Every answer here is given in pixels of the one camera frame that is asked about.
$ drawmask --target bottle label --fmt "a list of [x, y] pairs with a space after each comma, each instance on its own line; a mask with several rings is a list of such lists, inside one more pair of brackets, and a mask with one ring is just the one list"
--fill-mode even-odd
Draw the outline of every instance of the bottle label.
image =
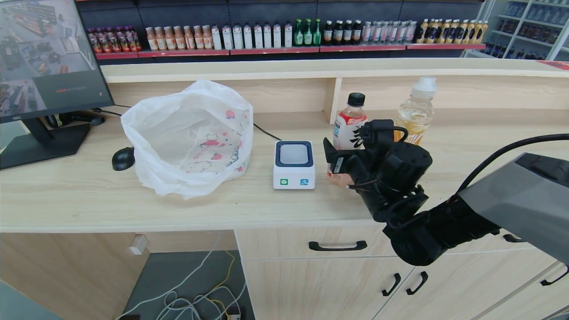
[[363, 141], [357, 131], [368, 120], [364, 115], [361, 118], [352, 118], [344, 113], [338, 114], [336, 122], [334, 122], [334, 138], [333, 144], [336, 150], [354, 150], [358, 149]]

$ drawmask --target drawer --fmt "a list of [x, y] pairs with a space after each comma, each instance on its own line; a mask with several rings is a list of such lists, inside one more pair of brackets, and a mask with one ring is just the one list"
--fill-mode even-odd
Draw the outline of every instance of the drawer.
[[[249, 260], [395, 255], [383, 227], [378, 223], [357, 227], [237, 229], [235, 236], [241, 258]], [[339, 251], [310, 249], [310, 241]], [[356, 247], [358, 241], [365, 241], [367, 247], [346, 250]]]

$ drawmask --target cable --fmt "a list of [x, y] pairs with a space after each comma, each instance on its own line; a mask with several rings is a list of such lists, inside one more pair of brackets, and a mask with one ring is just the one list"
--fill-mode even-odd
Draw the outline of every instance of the cable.
[[253, 123], [253, 125], [254, 125], [257, 129], [259, 129], [259, 130], [261, 130], [263, 133], [265, 133], [267, 136], [273, 137], [273, 138], [277, 139], [278, 141], [282, 141], [281, 138], [279, 138], [279, 137], [277, 137], [277, 136], [274, 136], [274, 135], [268, 133], [267, 131], [264, 131], [263, 128], [261, 128], [260, 126], [258, 126], [256, 123]]
[[537, 137], [531, 137], [531, 138], [527, 138], [524, 140], [519, 140], [513, 143], [510, 143], [509, 145], [502, 147], [501, 149], [499, 149], [498, 151], [494, 152], [493, 154], [490, 155], [490, 157], [486, 158], [486, 160], [482, 161], [481, 164], [479, 164], [469, 175], [468, 177], [466, 177], [466, 179], [462, 182], [462, 184], [460, 185], [459, 189], [456, 190], [457, 194], [458, 192], [466, 189], [466, 187], [468, 187], [468, 185], [472, 182], [472, 180], [474, 180], [474, 178], [480, 173], [482, 172], [482, 170], [484, 170], [484, 168], [486, 168], [490, 163], [492, 163], [492, 161], [496, 160], [496, 158], [498, 158], [499, 156], [505, 154], [508, 151], [514, 150], [516, 148], [522, 147], [522, 146], [527, 146], [527, 145], [531, 145], [534, 143], [539, 143], [539, 142], [547, 142], [547, 141], [559, 141], [559, 140], [569, 140], [569, 133], [558, 133], [558, 134], [548, 134], [546, 136], [537, 136]]

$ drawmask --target plastic bag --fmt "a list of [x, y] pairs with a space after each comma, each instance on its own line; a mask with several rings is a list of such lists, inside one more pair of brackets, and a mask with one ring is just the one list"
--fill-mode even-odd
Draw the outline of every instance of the plastic bag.
[[139, 181], [159, 195], [206, 195], [240, 177], [253, 146], [253, 107], [235, 90], [198, 80], [141, 100], [121, 117]]

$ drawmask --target drawer handle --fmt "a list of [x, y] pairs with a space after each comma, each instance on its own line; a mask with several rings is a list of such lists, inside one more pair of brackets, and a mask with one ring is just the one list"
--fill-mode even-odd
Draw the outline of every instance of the drawer handle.
[[421, 283], [419, 284], [419, 286], [415, 290], [407, 289], [407, 294], [412, 296], [413, 294], [417, 293], [417, 291], [419, 291], [419, 289], [425, 284], [425, 282], [427, 282], [427, 280], [428, 280], [427, 272], [422, 271], [421, 272]]
[[555, 280], [553, 280], [553, 281], [551, 281], [551, 282], [549, 282], [549, 281], [547, 281], [547, 280], [542, 280], [542, 281], [540, 282], [540, 284], [541, 284], [542, 286], [550, 286], [550, 285], [556, 283], [557, 281], [561, 280], [561, 278], [563, 278], [564, 276], [568, 275], [568, 274], [569, 274], [569, 265], [565, 265], [565, 266], [567, 267], [567, 271], [565, 271], [565, 273], [563, 273], [561, 276], [559, 276], [559, 278], [557, 278], [557, 279], [555, 279]]
[[395, 283], [393, 284], [393, 286], [391, 287], [391, 289], [389, 289], [389, 291], [386, 291], [385, 289], [381, 292], [381, 294], [384, 295], [384, 297], [388, 297], [393, 290], [395, 290], [395, 288], [397, 287], [397, 285], [399, 284], [399, 282], [401, 282], [401, 276], [399, 275], [399, 273], [396, 273], [393, 275], [393, 277], [395, 278]]
[[510, 234], [504, 235], [504, 239], [505, 239], [507, 242], [511, 242], [511, 243], [527, 242], [527, 241], [524, 240], [524, 239], [516, 238], [516, 237], [514, 237], [514, 236], [512, 236], [512, 235], [510, 235]]
[[363, 240], [357, 241], [356, 246], [353, 248], [322, 248], [316, 241], [310, 241], [308, 243], [308, 248], [314, 251], [357, 251], [357, 250], [363, 250], [367, 247], [368, 244]]

